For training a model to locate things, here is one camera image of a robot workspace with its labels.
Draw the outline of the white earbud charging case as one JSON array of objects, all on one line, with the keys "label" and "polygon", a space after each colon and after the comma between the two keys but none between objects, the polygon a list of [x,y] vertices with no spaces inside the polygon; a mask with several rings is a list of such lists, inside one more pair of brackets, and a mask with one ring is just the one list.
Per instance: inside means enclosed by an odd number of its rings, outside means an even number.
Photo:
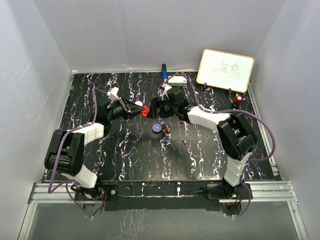
[{"label": "white earbud charging case", "polygon": [[141,101],[136,101],[135,104],[141,107],[143,106],[143,103]]}]

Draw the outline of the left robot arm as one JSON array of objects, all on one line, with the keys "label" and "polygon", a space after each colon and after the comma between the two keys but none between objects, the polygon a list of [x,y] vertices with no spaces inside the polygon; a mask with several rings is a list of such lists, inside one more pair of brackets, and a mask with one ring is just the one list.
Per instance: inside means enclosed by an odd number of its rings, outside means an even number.
[{"label": "left robot arm", "polygon": [[105,137],[113,120],[129,120],[138,115],[146,117],[148,113],[146,105],[139,101],[133,103],[123,96],[104,105],[98,105],[95,99],[92,121],[70,130],[55,130],[44,160],[45,168],[52,172],[48,193],[61,186],[53,187],[55,175],[59,173],[67,178],[65,184],[72,183],[77,187],[78,193],[99,199],[104,188],[99,184],[98,176],[84,164],[85,146]]}]

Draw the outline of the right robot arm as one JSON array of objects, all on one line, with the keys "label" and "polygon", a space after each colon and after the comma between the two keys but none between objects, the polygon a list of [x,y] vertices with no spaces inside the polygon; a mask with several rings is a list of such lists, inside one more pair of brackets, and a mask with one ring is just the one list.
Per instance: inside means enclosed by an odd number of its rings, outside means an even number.
[{"label": "right robot arm", "polygon": [[218,133],[227,155],[227,167],[221,185],[210,190],[210,193],[230,199],[239,195],[249,156],[258,141],[246,118],[253,114],[240,109],[210,110],[198,102],[190,102],[179,87],[169,87],[162,96],[151,100],[149,116],[155,119],[174,115],[179,120]]}]

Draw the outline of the red earbud charging case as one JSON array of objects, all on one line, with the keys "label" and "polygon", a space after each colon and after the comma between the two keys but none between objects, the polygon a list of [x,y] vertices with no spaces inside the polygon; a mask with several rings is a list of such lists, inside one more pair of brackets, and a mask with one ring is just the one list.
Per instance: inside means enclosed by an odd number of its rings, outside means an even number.
[{"label": "red earbud charging case", "polygon": [[141,111],[141,115],[142,115],[144,118],[146,118],[146,117],[148,116],[148,114],[149,114],[150,109],[149,109],[146,105],[144,105],[143,108],[144,108],[144,109]]}]

